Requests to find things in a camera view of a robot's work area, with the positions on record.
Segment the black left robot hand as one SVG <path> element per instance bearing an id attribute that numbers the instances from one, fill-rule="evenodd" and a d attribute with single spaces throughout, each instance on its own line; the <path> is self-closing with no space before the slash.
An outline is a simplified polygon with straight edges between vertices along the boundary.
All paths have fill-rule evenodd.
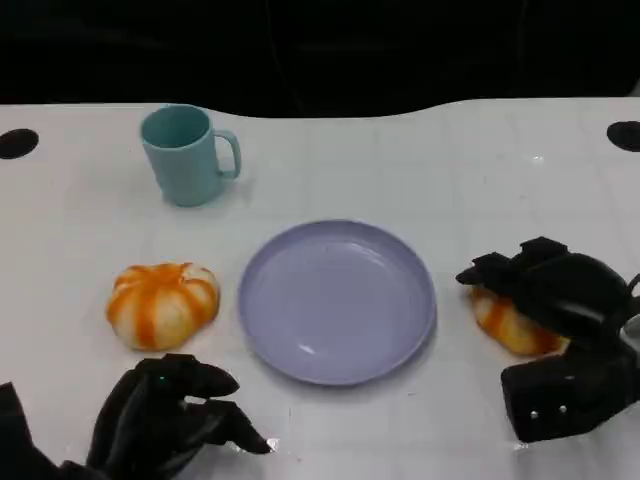
<path id="1" fill-rule="evenodd" d="M 110 479 L 172 479 L 205 445 L 272 452 L 240 407 L 228 372 L 192 355 L 145 358 L 126 371 L 94 425 L 86 465 Z"/>

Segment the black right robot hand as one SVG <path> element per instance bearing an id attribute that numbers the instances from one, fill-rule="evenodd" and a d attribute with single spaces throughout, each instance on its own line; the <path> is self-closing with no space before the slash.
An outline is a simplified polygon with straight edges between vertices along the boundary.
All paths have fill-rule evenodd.
<path id="1" fill-rule="evenodd" d="M 492 252 L 473 259 L 456 280 L 511 300 L 520 313 L 584 349 L 612 349 L 633 301 L 632 283 L 546 237 L 520 247 L 513 257 Z"/>

